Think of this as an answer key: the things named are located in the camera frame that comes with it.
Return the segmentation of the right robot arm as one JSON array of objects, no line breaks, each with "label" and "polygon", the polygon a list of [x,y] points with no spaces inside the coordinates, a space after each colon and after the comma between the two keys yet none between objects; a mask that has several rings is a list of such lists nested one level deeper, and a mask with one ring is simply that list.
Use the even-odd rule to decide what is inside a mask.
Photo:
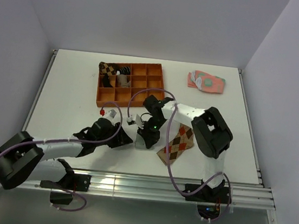
[{"label": "right robot arm", "polygon": [[215,200],[224,183],[229,183],[224,173],[225,151],[229,148],[233,135],[221,116],[218,109],[210,107],[208,110],[198,109],[177,103],[173,98],[166,97],[163,100],[149,96],[145,99],[143,106],[147,109],[151,118],[141,122],[138,127],[137,139],[142,140],[147,149],[150,149],[159,141],[159,129],[167,121],[166,140],[169,138],[170,127],[173,120],[184,124],[193,131],[199,150],[210,159],[206,173],[210,175],[197,189],[192,191],[181,191],[176,185],[170,167],[171,155],[169,144],[165,146],[165,161],[172,185],[178,193],[184,197],[195,196],[201,191],[202,197],[207,201]]}]

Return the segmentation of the beige rolled sock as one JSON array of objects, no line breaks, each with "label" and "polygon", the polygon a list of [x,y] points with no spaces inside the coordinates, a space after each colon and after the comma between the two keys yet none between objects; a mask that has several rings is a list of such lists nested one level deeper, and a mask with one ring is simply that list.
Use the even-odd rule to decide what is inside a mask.
[{"label": "beige rolled sock", "polygon": [[125,74],[119,74],[116,76],[116,80],[118,83],[118,87],[131,87],[131,81],[129,81],[128,76],[126,76]]}]

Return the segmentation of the grey ankle sock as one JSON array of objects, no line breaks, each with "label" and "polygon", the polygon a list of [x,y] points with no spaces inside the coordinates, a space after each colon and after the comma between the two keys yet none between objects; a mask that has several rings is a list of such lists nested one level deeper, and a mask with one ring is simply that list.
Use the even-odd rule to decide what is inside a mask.
[{"label": "grey ankle sock", "polygon": [[137,134],[135,137],[134,147],[138,150],[146,150],[145,141],[139,134]]}]

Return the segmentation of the brown checkered rolled sock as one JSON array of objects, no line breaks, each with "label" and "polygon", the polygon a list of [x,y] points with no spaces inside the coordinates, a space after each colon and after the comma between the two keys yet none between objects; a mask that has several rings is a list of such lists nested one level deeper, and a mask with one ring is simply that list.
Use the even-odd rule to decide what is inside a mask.
[{"label": "brown checkered rolled sock", "polygon": [[115,63],[106,63],[100,62],[99,63],[99,73],[101,75],[115,75],[118,71],[118,66]]}]

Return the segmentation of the aluminium front rail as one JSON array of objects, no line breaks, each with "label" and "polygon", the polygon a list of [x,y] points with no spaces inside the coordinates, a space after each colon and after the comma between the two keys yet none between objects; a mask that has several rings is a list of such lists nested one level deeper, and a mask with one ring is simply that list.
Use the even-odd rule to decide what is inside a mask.
[{"label": "aluminium front rail", "polygon": [[[194,203],[211,205],[213,203],[187,201],[172,185],[168,177],[111,174],[101,171],[74,169],[75,174],[91,175],[88,191],[78,193],[127,199]],[[269,188],[231,186],[230,208],[250,208],[275,210],[272,191]]]}]

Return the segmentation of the argyle beige orange sock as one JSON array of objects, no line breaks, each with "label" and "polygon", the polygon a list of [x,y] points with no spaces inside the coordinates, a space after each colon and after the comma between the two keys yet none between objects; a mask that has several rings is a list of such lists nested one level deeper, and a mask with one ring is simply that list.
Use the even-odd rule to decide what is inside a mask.
[{"label": "argyle beige orange sock", "polygon": [[177,135],[168,143],[169,164],[172,165],[186,150],[194,147],[194,133],[192,128],[180,124]]}]

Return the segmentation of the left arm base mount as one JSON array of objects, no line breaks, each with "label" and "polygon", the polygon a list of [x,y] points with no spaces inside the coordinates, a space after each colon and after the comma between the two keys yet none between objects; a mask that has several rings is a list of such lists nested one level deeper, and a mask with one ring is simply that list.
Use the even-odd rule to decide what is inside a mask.
[{"label": "left arm base mount", "polygon": [[88,191],[90,186],[91,175],[84,174],[66,174],[58,182],[41,181],[40,187],[52,189],[67,189],[70,191]]}]

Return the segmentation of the black white striped sock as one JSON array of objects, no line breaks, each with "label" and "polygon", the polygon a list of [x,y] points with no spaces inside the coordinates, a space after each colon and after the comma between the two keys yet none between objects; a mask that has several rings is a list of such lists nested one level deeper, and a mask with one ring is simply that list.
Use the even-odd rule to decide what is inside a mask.
[{"label": "black white striped sock", "polygon": [[130,66],[120,66],[116,71],[116,75],[130,75],[131,68]]}]

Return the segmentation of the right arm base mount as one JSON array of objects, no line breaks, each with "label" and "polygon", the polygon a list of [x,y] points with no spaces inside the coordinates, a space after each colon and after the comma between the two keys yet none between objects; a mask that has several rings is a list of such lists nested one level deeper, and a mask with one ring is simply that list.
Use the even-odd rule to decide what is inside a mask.
[{"label": "right arm base mount", "polygon": [[194,195],[185,196],[187,201],[228,204],[232,202],[228,187],[210,188],[207,185]]}]

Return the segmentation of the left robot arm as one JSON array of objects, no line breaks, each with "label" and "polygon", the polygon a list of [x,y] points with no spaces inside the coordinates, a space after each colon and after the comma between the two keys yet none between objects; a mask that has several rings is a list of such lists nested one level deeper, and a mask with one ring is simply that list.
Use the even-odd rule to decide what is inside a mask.
[{"label": "left robot arm", "polygon": [[79,158],[98,146],[113,149],[132,142],[120,123],[107,118],[99,118],[67,139],[36,141],[22,131],[0,146],[0,184],[9,190],[25,181],[39,180],[49,188],[71,190],[78,179],[65,157]]}]

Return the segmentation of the black sock in tray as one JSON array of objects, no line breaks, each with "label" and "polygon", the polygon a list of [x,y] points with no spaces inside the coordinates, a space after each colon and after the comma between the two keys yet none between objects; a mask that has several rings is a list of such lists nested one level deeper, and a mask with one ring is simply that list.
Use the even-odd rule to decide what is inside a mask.
[{"label": "black sock in tray", "polygon": [[102,76],[102,80],[101,80],[101,83],[102,83],[102,87],[103,88],[113,88],[111,82],[110,82],[110,78],[109,76],[107,75],[107,73],[105,75]]}]

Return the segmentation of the orange compartment tray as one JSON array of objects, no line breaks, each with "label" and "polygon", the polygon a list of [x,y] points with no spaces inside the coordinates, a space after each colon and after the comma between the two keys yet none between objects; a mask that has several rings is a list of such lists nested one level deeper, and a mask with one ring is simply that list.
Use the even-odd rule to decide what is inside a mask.
[{"label": "orange compartment tray", "polygon": [[127,75],[131,81],[131,87],[118,87],[116,75],[109,75],[113,88],[102,87],[102,76],[99,73],[96,105],[111,106],[109,101],[114,101],[120,107],[128,105],[141,107],[143,102],[150,95],[157,99],[164,99],[165,94],[161,91],[164,88],[163,68],[160,63],[115,63],[118,67],[130,66],[131,74]]}]

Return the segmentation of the pink green sock pair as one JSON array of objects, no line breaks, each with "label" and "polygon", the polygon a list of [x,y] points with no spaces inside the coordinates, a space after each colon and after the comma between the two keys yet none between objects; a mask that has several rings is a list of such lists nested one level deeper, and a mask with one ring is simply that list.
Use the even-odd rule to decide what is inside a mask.
[{"label": "pink green sock pair", "polygon": [[222,94],[226,81],[218,76],[195,70],[188,73],[187,86],[205,93]]}]

